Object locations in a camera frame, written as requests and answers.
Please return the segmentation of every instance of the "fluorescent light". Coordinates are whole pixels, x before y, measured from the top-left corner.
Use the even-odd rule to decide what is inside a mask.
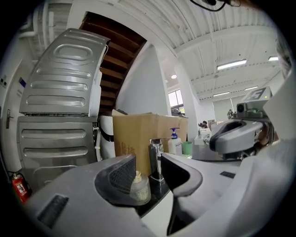
[[[278,56],[269,57],[268,61],[278,61]]]
[[[247,90],[252,90],[252,89],[255,89],[255,88],[257,88],[258,86],[256,86],[256,87],[250,87],[250,88],[247,88],[247,89],[245,89],[245,91],[247,91]]]
[[[218,96],[218,95],[223,95],[223,94],[229,94],[230,92],[224,92],[224,93],[221,93],[221,94],[214,94],[213,96]]]
[[[224,64],[224,65],[218,66],[217,70],[222,70],[222,69],[227,69],[227,68],[230,68],[230,67],[235,67],[235,66],[238,66],[238,65],[245,64],[246,62],[247,62],[247,60],[244,59],[244,60],[239,60],[239,61],[236,61],[236,62],[227,63],[227,64]]]

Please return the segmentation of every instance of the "window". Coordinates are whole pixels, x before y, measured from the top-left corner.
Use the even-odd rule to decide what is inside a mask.
[[[183,106],[183,99],[182,99],[181,90],[174,91],[174,92],[168,94],[168,98],[170,100],[171,107],[178,106],[178,105]]]

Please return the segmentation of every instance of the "green cup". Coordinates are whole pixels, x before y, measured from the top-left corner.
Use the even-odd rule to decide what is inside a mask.
[[[184,155],[191,155],[192,156],[192,142],[182,143],[182,153]]]

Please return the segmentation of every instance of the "wooden stair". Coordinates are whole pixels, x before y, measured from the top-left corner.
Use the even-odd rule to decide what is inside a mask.
[[[130,28],[107,17],[88,12],[80,27],[110,39],[100,67],[102,72],[99,113],[115,107],[120,88],[146,39]]]

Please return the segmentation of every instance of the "cardboard box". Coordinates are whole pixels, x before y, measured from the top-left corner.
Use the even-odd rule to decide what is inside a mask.
[[[145,175],[150,175],[149,140],[171,137],[170,128],[179,127],[176,133],[182,142],[185,142],[187,124],[187,118],[153,113],[113,116],[115,154],[136,155],[136,169]],[[167,145],[164,144],[164,151],[168,152],[166,149]]]

